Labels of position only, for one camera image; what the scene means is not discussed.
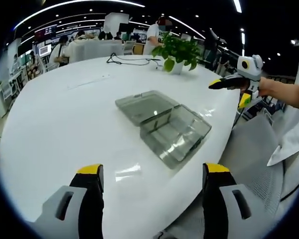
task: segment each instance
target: transparent box lid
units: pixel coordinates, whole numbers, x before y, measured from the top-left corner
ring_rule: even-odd
[[[141,138],[171,169],[180,164],[211,130],[184,105],[164,111],[141,125]]]
[[[159,91],[128,96],[116,100],[115,104],[135,126],[140,126],[145,121],[179,105]]]

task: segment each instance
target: black cable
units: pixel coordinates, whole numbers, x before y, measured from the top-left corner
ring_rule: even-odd
[[[291,192],[289,192],[287,195],[285,195],[283,198],[280,199],[280,202],[286,200],[288,197],[290,197],[299,187],[299,184],[291,190]]]
[[[145,64],[133,64],[133,63],[123,63],[123,62],[120,62],[120,61],[115,61],[113,60],[113,57],[117,57],[118,59],[120,60],[123,60],[123,61],[139,61],[139,60],[146,60],[147,62]],[[120,58],[116,55],[116,53],[112,53],[110,58],[106,61],[106,63],[115,63],[115,64],[118,64],[118,65],[133,65],[133,66],[145,66],[145,65],[148,65],[150,63],[150,61],[153,61],[157,64],[157,67],[160,66],[157,61],[160,61],[160,59],[153,59],[153,58],[141,58],[141,59],[123,59],[123,58]]]
[[[243,108],[243,109],[241,110],[240,114],[238,115],[237,119],[235,120],[235,122],[234,122],[234,124],[233,124],[233,127],[235,127],[235,125],[237,124],[237,122],[238,122],[240,116],[244,113],[244,109],[245,109],[245,108]]]
[[[163,233],[163,232],[160,232],[160,235],[158,236],[157,239],[160,239],[163,235],[164,235],[164,233]]]

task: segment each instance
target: sleeve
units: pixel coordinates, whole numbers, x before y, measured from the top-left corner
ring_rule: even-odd
[[[65,48],[64,49],[64,55],[66,56],[66,57],[70,57],[71,56],[71,52],[72,52],[72,48],[73,48],[73,42],[74,41],[72,41],[69,45],[68,45],[68,47],[67,48]]]
[[[147,38],[149,39],[149,37],[151,36],[155,36],[156,37],[156,31],[155,28],[153,26],[150,26],[147,32]]]
[[[54,58],[57,57],[56,56],[57,51],[58,51],[58,46],[53,48],[53,50],[51,52],[51,55],[50,55],[50,58],[49,58],[49,64],[54,64]]]

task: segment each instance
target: person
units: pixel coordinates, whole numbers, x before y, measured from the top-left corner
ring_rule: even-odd
[[[107,26],[104,26],[103,31],[99,34],[99,40],[112,40],[113,35],[109,31],[109,28]]]
[[[36,71],[38,70],[38,60],[34,55],[34,52],[30,52],[30,64],[28,69],[28,77],[32,80],[36,76]]]
[[[155,24],[151,25],[147,31],[147,40],[144,46],[143,55],[151,55],[151,52],[157,46],[163,46],[161,41],[162,32],[168,31],[171,21],[161,16]]]
[[[242,92],[248,88],[248,85],[249,81],[246,81],[245,86],[241,87]],[[285,84],[261,77],[259,95],[271,96],[299,109],[298,84]],[[280,219],[288,211],[299,193],[299,111],[298,114],[297,112],[294,114],[297,117],[294,123],[297,124],[289,125],[289,128],[285,130],[285,135],[280,139],[279,146],[273,152],[267,164],[267,166],[273,166],[283,161],[285,166],[281,202],[278,206],[276,219]]]
[[[122,37],[122,41],[130,41],[131,39],[131,30],[128,30]]]
[[[74,48],[77,45],[81,45],[84,44],[84,42],[91,38],[90,35],[85,35],[84,31],[79,31],[76,36],[75,36],[75,40],[70,42],[70,44],[68,45],[68,47],[65,49],[62,57],[68,57],[69,58],[69,63],[73,63],[75,62],[75,52],[74,52]]]
[[[220,57],[216,74],[224,77],[228,65],[229,65],[229,54],[223,53],[222,56]]]
[[[114,40],[121,40],[121,35],[122,35],[122,33],[120,31],[118,31],[116,33],[116,37],[114,37]]]
[[[67,64],[67,58],[62,57],[63,55],[63,51],[64,50],[64,46],[66,45],[67,41],[68,41],[68,37],[67,36],[61,36],[59,38],[59,42],[58,44],[53,48],[50,58],[49,58],[49,66],[52,66],[56,63],[59,63],[59,67],[64,66]]]
[[[134,40],[136,41],[136,43],[142,43],[142,41],[140,40],[140,35],[138,34],[134,35]]]
[[[14,58],[13,58],[13,65],[12,65],[12,68],[11,68],[11,75],[14,75],[19,68],[20,68],[20,62],[18,61],[17,54],[15,54]]]

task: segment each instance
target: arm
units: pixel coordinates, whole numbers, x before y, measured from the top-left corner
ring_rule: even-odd
[[[299,85],[284,84],[262,77],[259,84],[260,96],[271,96],[299,109]]]
[[[152,45],[154,45],[154,46],[161,46],[161,45],[162,45],[161,43],[158,42],[158,39],[157,39],[157,37],[155,37],[155,36],[150,36],[150,37],[148,38],[148,40],[149,40],[150,43],[151,43]]]

